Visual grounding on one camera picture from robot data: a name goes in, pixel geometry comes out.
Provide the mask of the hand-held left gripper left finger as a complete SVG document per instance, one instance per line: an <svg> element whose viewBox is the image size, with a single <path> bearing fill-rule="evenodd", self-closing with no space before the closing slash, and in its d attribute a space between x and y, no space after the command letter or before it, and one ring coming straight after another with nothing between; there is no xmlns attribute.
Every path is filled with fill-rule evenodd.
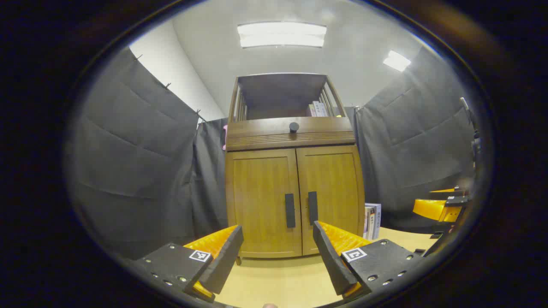
<svg viewBox="0 0 548 308"><path fill-rule="evenodd" d="M242 226L233 225L190 243L167 242L128 263L139 278L178 302L213 303L243 242Z"/></svg>

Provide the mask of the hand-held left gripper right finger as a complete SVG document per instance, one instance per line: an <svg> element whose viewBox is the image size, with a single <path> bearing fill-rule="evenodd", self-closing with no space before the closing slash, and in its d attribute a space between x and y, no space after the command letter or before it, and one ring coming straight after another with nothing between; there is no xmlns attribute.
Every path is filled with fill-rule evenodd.
<svg viewBox="0 0 548 308"><path fill-rule="evenodd" d="M395 289L424 260L423 254L391 240L370 242L318 220L313 239L335 293L345 302Z"/></svg>

